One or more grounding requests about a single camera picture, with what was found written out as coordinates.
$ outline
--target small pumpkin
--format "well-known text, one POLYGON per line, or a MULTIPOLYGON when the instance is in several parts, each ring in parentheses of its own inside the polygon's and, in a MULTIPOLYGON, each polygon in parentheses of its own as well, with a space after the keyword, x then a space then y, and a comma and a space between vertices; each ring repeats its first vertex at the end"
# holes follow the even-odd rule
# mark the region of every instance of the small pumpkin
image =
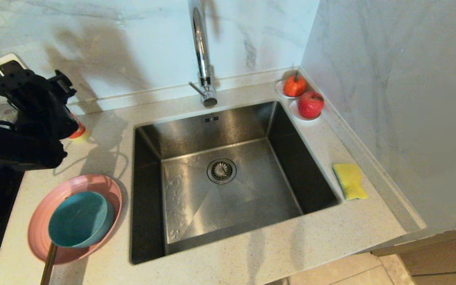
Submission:
POLYGON ((298 76, 298 72, 295 73, 294 76, 290 76, 286 79, 286 83, 284 83, 284 95, 290 97, 298 97, 305 92, 305 88, 307 87, 307 81, 302 76, 298 76))

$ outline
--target backsplash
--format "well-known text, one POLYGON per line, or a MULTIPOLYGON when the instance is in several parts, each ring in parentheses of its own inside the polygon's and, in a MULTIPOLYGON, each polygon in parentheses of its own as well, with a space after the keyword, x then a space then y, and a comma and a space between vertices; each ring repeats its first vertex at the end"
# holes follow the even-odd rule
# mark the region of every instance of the backsplash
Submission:
POLYGON ((456 1, 321 0, 301 64, 428 229, 456 229, 456 1))
MULTIPOLYGON (((318 2, 204 0, 214 75, 299 65, 318 2)), ((9 52, 40 75, 61 70, 80 101, 197 81, 186 0, 0 0, 9 52)))

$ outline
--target apple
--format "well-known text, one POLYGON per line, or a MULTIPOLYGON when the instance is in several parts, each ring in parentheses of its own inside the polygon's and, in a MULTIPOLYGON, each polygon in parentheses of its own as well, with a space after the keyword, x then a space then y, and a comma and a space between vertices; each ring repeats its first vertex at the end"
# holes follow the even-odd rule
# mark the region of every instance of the apple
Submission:
POLYGON ((318 92, 305 92, 298 99, 298 112, 302 117, 315 119, 321 115, 324 107, 324 99, 318 92))

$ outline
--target chopstick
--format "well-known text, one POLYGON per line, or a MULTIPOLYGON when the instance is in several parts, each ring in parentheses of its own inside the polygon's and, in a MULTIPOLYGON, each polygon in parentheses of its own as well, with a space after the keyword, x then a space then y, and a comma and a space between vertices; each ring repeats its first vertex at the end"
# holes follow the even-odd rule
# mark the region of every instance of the chopstick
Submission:
POLYGON ((50 283, 57 248, 58 246, 55 243, 50 242, 50 249, 48 249, 48 256, 46 257, 45 269, 43 270, 43 276, 41 277, 41 285, 48 285, 50 283))

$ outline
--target pink plate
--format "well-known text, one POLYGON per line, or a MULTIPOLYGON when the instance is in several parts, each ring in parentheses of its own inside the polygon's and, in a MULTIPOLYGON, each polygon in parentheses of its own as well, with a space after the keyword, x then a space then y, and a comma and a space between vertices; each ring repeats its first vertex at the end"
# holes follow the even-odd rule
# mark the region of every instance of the pink plate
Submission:
POLYGON ((91 245, 90 247, 85 247, 84 249, 59 247, 57 249, 54 264, 72 262, 92 254, 99 249, 112 234, 112 231, 119 220, 122 208, 122 194, 117 183, 109 177, 97 174, 81 175, 64 181, 46 195, 38 208, 34 211, 31 222, 29 223, 29 230, 27 231, 29 247, 31 248, 32 253, 41 261, 46 261, 50 242, 52 242, 48 235, 48 223, 50 222, 50 218, 55 209, 67 197, 84 191, 100 193, 108 202, 110 202, 110 204, 112 204, 115 213, 115 220, 112 224, 112 228, 100 242, 91 245))

